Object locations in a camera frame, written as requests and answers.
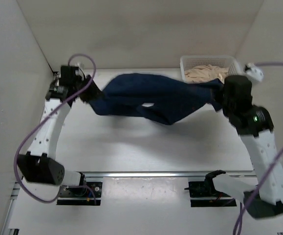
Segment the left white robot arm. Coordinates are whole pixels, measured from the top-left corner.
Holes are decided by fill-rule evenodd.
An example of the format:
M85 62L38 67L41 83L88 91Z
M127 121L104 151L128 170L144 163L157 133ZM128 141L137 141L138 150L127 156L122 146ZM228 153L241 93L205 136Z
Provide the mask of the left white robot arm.
M77 82L75 86L58 86L56 81L50 84L45 96L44 120L51 112L47 122L38 128L36 136L29 146L26 154L20 154L17 165L26 181L44 185L66 185L77 196L87 191L87 183L80 172L69 171L62 164L55 161L56 147L64 120L71 110L74 100L55 110L69 96L83 88L88 81Z

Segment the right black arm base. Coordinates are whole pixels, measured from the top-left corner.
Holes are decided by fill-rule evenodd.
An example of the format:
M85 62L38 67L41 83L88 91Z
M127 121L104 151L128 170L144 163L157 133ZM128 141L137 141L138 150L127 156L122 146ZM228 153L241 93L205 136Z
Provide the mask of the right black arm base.
M191 208L236 207L236 200L230 195L217 191L213 179L223 170L216 170L205 175L203 181L190 181L184 189L189 192Z

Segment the dark blue denim trousers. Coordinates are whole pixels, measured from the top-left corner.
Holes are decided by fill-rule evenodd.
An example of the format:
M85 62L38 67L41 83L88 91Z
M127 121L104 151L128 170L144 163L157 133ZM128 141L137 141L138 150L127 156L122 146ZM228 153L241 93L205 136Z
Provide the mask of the dark blue denim trousers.
M101 116L143 117L172 125L206 104L222 109L216 96L223 83L185 83L166 76L126 73L113 78L102 90L102 97L89 101Z

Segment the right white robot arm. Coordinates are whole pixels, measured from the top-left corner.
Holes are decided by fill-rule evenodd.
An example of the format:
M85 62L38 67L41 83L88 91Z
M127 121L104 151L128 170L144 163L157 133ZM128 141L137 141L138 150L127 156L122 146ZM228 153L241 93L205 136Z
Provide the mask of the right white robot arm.
M275 159L274 125L269 112L253 105L251 95L222 94L217 101L248 151L258 185L249 185L222 171L205 182L206 193L215 196L223 192L234 197L254 219L283 214L283 167Z

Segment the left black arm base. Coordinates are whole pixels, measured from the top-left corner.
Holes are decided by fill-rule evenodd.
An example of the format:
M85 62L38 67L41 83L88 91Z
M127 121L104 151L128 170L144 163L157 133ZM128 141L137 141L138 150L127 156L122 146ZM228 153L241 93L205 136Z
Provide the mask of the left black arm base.
M99 206L101 205L103 182L89 180L84 174L81 177L81 185L86 187L66 187L60 192L57 199L59 206Z

